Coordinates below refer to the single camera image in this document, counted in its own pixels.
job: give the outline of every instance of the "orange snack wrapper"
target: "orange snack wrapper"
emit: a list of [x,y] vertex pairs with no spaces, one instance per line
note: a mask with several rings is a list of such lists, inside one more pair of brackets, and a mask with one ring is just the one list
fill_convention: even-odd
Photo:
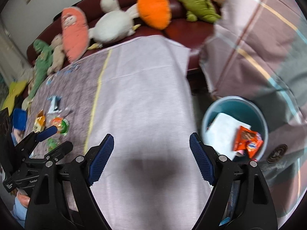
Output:
[[35,133],[41,132],[44,130],[46,125],[46,116],[43,110],[40,110],[39,113],[36,115],[36,119],[33,126],[33,131]]
[[258,132],[240,126],[234,141],[234,151],[246,150],[248,157],[253,158],[262,143],[261,135]]

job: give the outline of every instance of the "white wall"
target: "white wall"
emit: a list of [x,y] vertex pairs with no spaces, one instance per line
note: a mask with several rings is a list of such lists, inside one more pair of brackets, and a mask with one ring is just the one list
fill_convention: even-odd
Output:
[[0,24],[0,73],[7,86],[29,68],[27,60],[17,51]]
[[49,26],[55,15],[80,0],[9,0],[1,13],[13,41],[26,55],[28,46]]

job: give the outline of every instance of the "green dinosaur plush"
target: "green dinosaur plush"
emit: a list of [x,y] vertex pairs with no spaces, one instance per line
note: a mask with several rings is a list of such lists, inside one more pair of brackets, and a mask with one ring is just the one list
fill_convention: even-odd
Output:
[[30,91],[29,98],[33,99],[38,88],[44,82],[47,77],[48,68],[52,65],[53,57],[52,48],[44,41],[36,39],[33,43],[33,47],[40,55],[35,61],[35,80],[33,88]]
[[215,11],[210,0],[178,0],[187,10],[187,21],[194,22],[197,18],[208,23],[215,23],[221,18]]

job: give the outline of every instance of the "checkered blanket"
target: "checkered blanket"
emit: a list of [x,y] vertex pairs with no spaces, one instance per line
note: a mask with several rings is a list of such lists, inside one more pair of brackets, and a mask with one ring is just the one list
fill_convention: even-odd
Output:
[[227,0],[222,16],[201,67],[213,95],[247,98],[266,118],[260,165],[280,227],[307,187],[306,19],[295,0]]

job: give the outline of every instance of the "yellow stripe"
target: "yellow stripe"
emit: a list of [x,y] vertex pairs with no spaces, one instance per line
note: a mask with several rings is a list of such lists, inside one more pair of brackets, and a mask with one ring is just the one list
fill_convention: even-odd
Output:
[[298,190],[297,190],[297,199],[300,198],[300,167],[298,168]]
[[286,23],[289,27],[293,28],[295,31],[297,30],[297,27],[295,27],[291,22],[289,22],[286,18],[284,18],[280,13],[276,12],[274,9],[272,9],[270,6],[261,3],[263,7],[265,7],[267,10],[272,12],[274,15],[276,15],[280,20],[282,20],[284,23]]
[[97,101],[98,101],[98,97],[99,97],[99,93],[100,93],[100,89],[101,89],[102,76],[103,76],[104,70],[106,69],[106,66],[108,65],[108,61],[109,61],[109,58],[111,56],[111,52],[112,52],[112,49],[109,50],[108,56],[106,57],[103,68],[102,68],[101,73],[98,77],[97,90],[96,90],[96,94],[95,94],[95,98],[94,98],[93,108],[92,108],[92,111],[91,111],[91,119],[90,119],[90,123],[89,123],[89,126],[88,126],[88,133],[87,133],[87,137],[86,137],[86,141],[85,141],[84,149],[83,149],[84,154],[86,154],[86,152],[87,152],[88,139],[89,139],[90,134],[91,134],[92,129],[93,129],[94,114],[95,114],[95,111],[96,111]]
[[267,80],[271,78],[271,76],[264,70],[258,63],[255,61],[247,52],[243,49],[238,48],[237,52],[242,55],[245,59],[247,59]]

